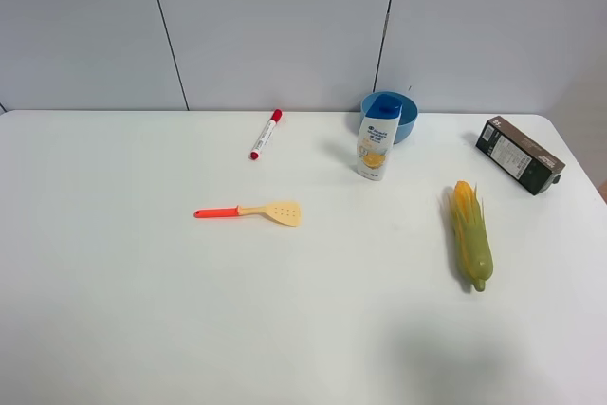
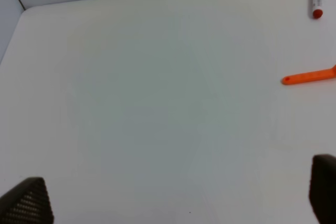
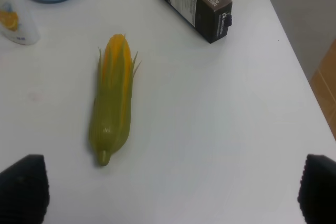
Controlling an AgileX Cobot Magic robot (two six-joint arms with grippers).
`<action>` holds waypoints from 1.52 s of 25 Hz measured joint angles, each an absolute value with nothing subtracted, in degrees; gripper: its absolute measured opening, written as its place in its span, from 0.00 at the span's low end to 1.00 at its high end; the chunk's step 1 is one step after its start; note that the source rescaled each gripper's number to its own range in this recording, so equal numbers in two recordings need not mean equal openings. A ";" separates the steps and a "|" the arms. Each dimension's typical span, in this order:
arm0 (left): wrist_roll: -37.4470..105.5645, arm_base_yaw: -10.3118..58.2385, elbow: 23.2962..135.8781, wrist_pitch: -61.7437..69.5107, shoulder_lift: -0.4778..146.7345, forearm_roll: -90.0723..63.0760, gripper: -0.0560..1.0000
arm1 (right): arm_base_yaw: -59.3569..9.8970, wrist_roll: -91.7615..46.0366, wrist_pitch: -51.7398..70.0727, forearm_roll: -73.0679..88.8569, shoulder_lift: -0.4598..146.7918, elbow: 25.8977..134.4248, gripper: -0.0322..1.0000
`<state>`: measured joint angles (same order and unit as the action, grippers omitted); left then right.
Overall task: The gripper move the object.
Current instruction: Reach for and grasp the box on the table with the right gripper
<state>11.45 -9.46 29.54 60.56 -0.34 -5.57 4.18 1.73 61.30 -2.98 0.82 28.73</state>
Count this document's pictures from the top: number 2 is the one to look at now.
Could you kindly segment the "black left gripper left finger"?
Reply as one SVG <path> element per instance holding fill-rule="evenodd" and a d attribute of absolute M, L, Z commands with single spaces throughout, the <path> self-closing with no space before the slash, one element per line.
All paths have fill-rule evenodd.
<path fill-rule="evenodd" d="M 1 196 L 1 223 L 54 223 L 42 177 L 29 177 Z"/>

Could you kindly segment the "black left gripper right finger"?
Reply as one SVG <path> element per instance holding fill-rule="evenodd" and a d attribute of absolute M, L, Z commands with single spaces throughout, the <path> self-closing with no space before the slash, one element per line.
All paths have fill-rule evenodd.
<path fill-rule="evenodd" d="M 320 224 L 335 223 L 335 157 L 315 155 L 312 159 L 309 200 Z"/>

